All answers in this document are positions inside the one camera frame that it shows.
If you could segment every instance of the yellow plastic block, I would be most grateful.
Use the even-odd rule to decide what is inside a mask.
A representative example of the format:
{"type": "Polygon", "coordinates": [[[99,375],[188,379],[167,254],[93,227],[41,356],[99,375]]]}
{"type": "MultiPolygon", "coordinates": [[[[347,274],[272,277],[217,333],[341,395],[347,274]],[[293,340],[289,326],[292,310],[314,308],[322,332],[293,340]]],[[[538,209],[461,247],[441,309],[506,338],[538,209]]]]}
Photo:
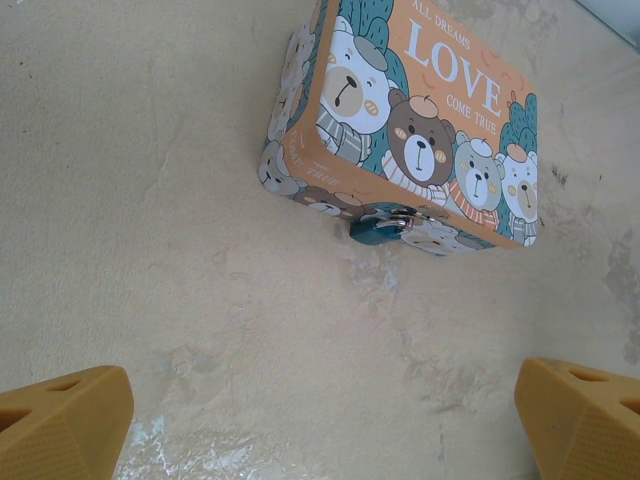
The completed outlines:
{"type": "Polygon", "coordinates": [[[0,479],[110,479],[132,415],[119,367],[0,394],[0,479]]]}
{"type": "Polygon", "coordinates": [[[531,358],[515,401],[545,480],[640,479],[639,380],[531,358]]]}

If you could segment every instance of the brown bear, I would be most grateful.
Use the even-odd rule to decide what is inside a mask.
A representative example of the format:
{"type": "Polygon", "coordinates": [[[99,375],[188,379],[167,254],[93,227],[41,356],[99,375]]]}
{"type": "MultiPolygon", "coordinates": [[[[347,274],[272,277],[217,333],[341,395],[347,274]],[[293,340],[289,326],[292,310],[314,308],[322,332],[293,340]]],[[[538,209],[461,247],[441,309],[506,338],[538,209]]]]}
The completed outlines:
{"type": "Polygon", "coordinates": [[[393,89],[389,103],[390,150],[382,159],[384,173],[391,183],[432,200],[434,192],[428,187],[446,183],[453,169],[455,128],[438,118],[438,107],[429,97],[407,99],[393,89]]]}
{"type": "Polygon", "coordinates": [[[293,199],[319,212],[345,220],[359,220],[364,215],[372,215],[376,211],[364,206],[360,200],[346,193],[329,193],[324,188],[307,187],[293,199]]]}

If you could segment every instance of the cartoon bear illustration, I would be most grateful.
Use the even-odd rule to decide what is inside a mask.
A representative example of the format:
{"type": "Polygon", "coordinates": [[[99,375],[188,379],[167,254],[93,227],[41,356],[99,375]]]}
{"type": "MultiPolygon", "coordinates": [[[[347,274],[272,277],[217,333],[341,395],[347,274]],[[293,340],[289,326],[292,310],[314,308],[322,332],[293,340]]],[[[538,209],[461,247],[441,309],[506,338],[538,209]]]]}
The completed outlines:
{"type": "Polygon", "coordinates": [[[498,154],[505,177],[502,180],[504,198],[509,207],[511,239],[525,246],[533,245],[538,236],[538,155],[514,143],[507,155],[498,154]]]}
{"type": "Polygon", "coordinates": [[[446,183],[453,169],[455,129],[448,120],[438,118],[438,107],[428,97],[408,99],[393,89],[389,104],[390,150],[382,159],[384,173],[391,183],[434,200],[439,191],[431,187],[446,183]]]}
{"type": "Polygon", "coordinates": [[[287,123],[293,113],[298,108],[300,96],[302,94],[302,85],[297,87],[289,86],[280,90],[276,104],[271,112],[271,121],[267,130],[267,138],[269,140],[277,140],[282,138],[287,130],[287,123]]]}
{"type": "Polygon", "coordinates": [[[334,155],[361,165],[371,154],[371,134],[387,123],[389,91],[397,88],[387,69],[382,51],[338,16],[316,121],[334,155]]]}
{"type": "Polygon", "coordinates": [[[309,72],[309,58],[316,44],[315,29],[318,22],[319,9],[316,7],[313,15],[303,25],[298,27],[289,40],[284,67],[280,76],[280,87],[297,87],[309,72]]]}
{"type": "Polygon", "coordinates": [[[439,257],[482,250],[482,245],[460,236],[460,232],[438,220],[415,218],[413,228],[401,235],[402,240],[439,257]]]}
{"type": "Polygon", "coordinates": [[[295,195],[307,186],[304,180],[289,175],[284,162],[284,148],[277,141],[270,142],[262,152],[258,177],[264,188],[276,195],[295,195]]]}
{"type": "Polygon", "coordinates": [[[446,187],[446,208],[492,231],[498,229],[496,209],[502,198],[502,162],[493,158],[491,146],[480,138],[469,139],[462,130],[456,135],[455,178],[446,187]]]}
{"type": "Polygon", "coordinates": [[[329,193],[321,187],[308,187],[293,199],[319,212],[349,221],[358,220],[364,215],[375,213],[374,209],[363,205],[353,195],[329,193]]]}

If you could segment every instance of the beige floor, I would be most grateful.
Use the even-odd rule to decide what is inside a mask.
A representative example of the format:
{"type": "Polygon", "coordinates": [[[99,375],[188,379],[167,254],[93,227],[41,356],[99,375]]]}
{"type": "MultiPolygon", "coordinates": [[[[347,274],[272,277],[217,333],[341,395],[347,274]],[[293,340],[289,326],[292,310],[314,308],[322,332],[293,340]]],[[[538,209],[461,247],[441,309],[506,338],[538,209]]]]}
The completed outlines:
{"type": "Polygon", "coordinates": [[[311,0],[0,5],[0,389],[123,365],[122,480],[536,478],[525,357],[640,375],[640,56],[570,0],[440,3],[539,88],[533,249],[370,249],[261,188],[311,0]]]}

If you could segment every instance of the paint residue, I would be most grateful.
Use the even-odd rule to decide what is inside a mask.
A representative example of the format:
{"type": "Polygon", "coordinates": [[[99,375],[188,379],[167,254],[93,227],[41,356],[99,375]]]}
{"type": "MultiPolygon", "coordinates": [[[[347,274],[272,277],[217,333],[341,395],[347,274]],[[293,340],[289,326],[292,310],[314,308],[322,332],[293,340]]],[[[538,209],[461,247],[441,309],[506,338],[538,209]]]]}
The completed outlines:
{"type": "Polygon", "coordinates": [[[612,244],[607,258],[609,272],[604,278],[611,293],[624,310],[630,325],[629,338],[624,346],[624,359],[631,365],[640,363],[640,275],[631,263],[633,232],[628,230],[612,244]]]}
{"type": "Polygon", "coordinates": [[[116,471],[118,480],[321,480],[299,466],[283,465],[278,448],[236,429],[217,432],[201,428],[172,434],[166,417],[159,415],[150,422],[135,422],[129,439],[129,448],[116,471]]]}

